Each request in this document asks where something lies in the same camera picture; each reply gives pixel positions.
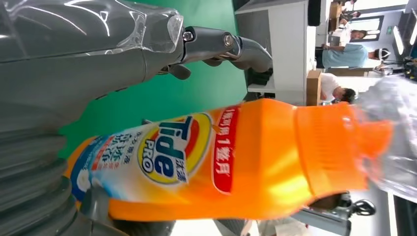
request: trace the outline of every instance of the orange bottle cap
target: orange bottle cap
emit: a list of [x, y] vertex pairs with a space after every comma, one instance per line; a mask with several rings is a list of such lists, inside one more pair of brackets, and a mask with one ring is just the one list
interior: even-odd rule
[[361, 122], [356, 115], [347, 103], [297, 108], [300, 158], [317, 197], [367, 188], [363, 158], [378, 157], [390, 144], [390, 121]]

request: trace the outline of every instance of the orange bottle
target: orange bottle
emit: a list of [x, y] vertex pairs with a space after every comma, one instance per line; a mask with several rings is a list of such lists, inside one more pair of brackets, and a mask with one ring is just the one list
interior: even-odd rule
[[261, 99], [90, 138], [66, 174], [78, 200], [103, 186], [113, 219], [272, 219], [365, 189], [357, 162], [382, 153], [391, 133], [347, 104]]

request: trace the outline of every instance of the bottle label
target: bottle label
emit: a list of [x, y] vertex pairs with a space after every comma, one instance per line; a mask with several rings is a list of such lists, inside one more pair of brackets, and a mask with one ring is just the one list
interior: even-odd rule
[[120, 200], [166, 201], [166, 191], [196, 184], [194, 179], [206, 175], [201, 170], [206, 165], [212, 186], [228, 194], [238, 112], [233, 106], [96, 137], [71, 171], [72, 192], [81, 201], [92, 185], [98, 185]]

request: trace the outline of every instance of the clear plastic cover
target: clear plastic cover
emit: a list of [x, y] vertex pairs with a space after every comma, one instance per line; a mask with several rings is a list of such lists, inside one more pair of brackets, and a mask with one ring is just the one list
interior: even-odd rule
[[370, 120], [389, 119], [394, 134], [388, 151], [360, 164], [381, 189], [417, 203], [417, 84], [384, 78], [356, 104]]
[[175, 9], [123, 0], [4, 0], [0, 46], [25, 58], [116, 54], [130, 49], [171, 53], [181, 39]]

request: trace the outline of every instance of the tide logo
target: tide logo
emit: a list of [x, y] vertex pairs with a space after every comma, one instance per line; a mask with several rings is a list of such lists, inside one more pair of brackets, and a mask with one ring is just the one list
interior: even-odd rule
[[211, 125], [210, 116], [202, 113], [159, 123], [139, 145], [142, 172], [160, 184], [187, 183], [204, 159]]

